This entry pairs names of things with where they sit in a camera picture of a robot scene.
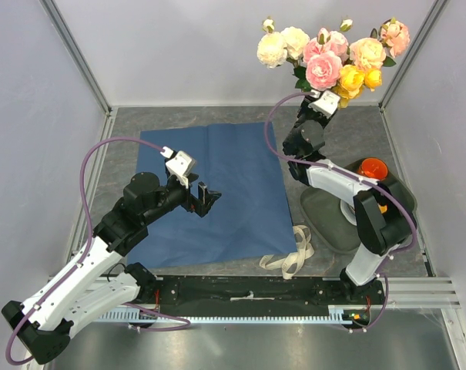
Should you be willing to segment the small pink rose stem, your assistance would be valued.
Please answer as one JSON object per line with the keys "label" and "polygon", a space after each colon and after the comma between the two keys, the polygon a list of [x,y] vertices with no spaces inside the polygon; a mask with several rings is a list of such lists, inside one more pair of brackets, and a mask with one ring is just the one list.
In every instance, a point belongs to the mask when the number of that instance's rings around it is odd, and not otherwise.
{"label": "small pink rose stem", "polygon": [[295,88],[303,92],[330,89],[337,84],[341,69],[342,61],[334,52],[314,55],[306,67],[299,66],[294,69],[294,75],[297,77]]}

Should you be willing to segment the blue wrapping paper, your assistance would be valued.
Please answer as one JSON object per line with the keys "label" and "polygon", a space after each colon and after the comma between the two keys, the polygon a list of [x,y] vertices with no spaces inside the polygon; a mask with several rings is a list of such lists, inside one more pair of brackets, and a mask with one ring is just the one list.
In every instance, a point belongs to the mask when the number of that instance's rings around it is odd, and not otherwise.
{"label": "blue wrapping paper", "polygon": [[296,247],[283,174],[262,123],[143,131],[142,140],[188,153],[199,180],[222,196],[205,217],[177,207],[149,225],[128,254],[148,269],[289,254]]}

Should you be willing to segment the yellow rose stem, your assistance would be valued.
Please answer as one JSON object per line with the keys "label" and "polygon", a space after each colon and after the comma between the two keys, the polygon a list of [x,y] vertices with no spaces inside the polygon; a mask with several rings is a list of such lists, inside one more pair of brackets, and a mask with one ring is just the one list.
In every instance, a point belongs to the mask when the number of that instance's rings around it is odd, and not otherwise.
{"label": "yellow rose stem", "polygon": [[332,91],[340,97],[338,107],[346,108],[349,102],[358,98],[365,89],[373,92],[382,85],[382,72],[378,68],[367,71],[353,65],[346,65],[340,71],[340,78]]}

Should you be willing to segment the double pink rose stem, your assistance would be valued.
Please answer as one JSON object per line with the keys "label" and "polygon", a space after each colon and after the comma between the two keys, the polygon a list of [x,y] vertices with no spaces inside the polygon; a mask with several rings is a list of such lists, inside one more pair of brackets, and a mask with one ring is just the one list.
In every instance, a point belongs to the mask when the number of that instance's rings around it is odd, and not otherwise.
{"label": "double pink rose stem", "polygon": [[303,48],[303,64],[307,64],[314,56],[318,56],[330,50],[330,32],[321,28],[317,36],[311,39]]}

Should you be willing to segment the cream white rose stem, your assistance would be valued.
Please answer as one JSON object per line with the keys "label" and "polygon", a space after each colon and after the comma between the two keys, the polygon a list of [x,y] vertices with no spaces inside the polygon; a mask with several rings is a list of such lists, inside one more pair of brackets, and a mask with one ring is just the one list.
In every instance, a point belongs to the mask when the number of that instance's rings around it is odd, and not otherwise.
{"label": "cream white rose stem", "polygon": [[294,67],[301,64],[303,51],[310,41],[305,31],[296,27],[287,27],[282,31],[275,29],[275,22],[267,17],[262,24],[264,31],[256,49],[256,57],[261,64],[269,69],[274,69],[285,62]]}

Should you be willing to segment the pink rose stem with bud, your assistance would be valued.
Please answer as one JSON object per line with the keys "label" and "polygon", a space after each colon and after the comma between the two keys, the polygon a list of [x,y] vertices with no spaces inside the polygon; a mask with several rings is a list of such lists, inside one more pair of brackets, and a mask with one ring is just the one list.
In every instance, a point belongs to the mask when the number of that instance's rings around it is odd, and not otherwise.
{"label": "pink rose stem with bud", "polygon": [[349,42],[344,33],[352,28],[353,23],[354,21],[351,18],[346,18],[341,22],[338,31],[326,31],[324,36],[324,51],[331,51],[340,57],[343,62],[346,61],[349,57],[347,53]]}

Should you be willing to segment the cream ribbon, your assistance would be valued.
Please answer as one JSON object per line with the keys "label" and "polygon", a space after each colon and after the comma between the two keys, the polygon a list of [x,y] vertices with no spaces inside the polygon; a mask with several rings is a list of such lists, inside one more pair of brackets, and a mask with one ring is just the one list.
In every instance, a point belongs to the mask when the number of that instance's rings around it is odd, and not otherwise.
{"label": "cream ribbon", "polygon": [[311,231],[306,225],[293,226],[297,250],[289,253],[276,261],[274,255],[264,255],[260,258],[259,266],[266,271],[280,270],[284,280],[291,280],[304,266],[305,261],[310,259],[315,249],[311,243]]}

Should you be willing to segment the peach pink rose stem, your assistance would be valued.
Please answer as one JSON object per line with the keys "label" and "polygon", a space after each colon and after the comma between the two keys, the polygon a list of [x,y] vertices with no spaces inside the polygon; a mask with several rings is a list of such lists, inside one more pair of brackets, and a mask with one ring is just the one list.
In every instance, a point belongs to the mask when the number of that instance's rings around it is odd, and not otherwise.
{"label": "peach pink rose stem", "polygon": [[372,29],[370,36],[349,45],[349,56],[359,69],[381,69],[395,66],[395,59],[403,55],[411,43],[409,28],[396,18]]}

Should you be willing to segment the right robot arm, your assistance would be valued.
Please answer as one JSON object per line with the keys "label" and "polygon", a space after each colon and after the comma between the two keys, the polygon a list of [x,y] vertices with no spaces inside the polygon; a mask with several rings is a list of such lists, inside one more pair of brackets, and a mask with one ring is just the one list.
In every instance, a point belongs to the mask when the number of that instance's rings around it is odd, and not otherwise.
{"label": "right robot arm", "polygon": [[415,202],[399,181],[386,175],[376,179],[338,166],[320,153],[324,129],[335,114],[321,98],[305,95],[297,120],[283,141],[283,154],[292,177],[323,190],[354,210],[354,226],[360,245],[352,261],[341,271],[340,297],[357,303],[367,293],[383,264],[393,253],[415,244]]}

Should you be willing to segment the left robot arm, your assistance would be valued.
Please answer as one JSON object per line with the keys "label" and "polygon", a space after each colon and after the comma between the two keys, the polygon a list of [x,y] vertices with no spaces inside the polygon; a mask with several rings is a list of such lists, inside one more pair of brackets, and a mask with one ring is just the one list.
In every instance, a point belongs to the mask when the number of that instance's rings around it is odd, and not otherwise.
{"label": "left robot arm", "polygon": [[208,190],[203,182],[193,195],[174,175],[165,185],[154,173],[134,175],[115,206],[90,230],[82,250],[30,298],[10,301],[3,307],[13,338],[20,340],[32,360],[44,365],[100,315],[121,304],[152,300],[156,276],[140,263],[127,265],[103,287],[91,293],[86,290],[148,236],[151,223],[177,207],[204,217],[221,195]]}

